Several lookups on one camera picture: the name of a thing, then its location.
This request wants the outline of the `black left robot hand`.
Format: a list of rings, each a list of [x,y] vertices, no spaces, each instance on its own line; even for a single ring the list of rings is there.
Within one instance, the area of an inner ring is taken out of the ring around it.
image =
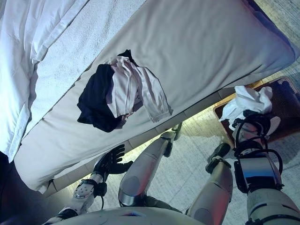
[[[110,174],[122,174],[128,171],[133,161],[122,163],[125,155],[125,145],[121,144],[99,158],[94,165],[92,175],[101,176],[102,182],[106,182]]]

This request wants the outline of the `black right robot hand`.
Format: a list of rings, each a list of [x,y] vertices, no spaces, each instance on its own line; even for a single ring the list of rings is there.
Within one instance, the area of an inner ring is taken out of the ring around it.
[[[238,126],[242,125],[241,129],[258,135],[270,136],[273,134],[281,123],[281,118],[268,112],[262,114],[252,110],[244,110],[241,118],[236,118],[231,127],[237,131]]]

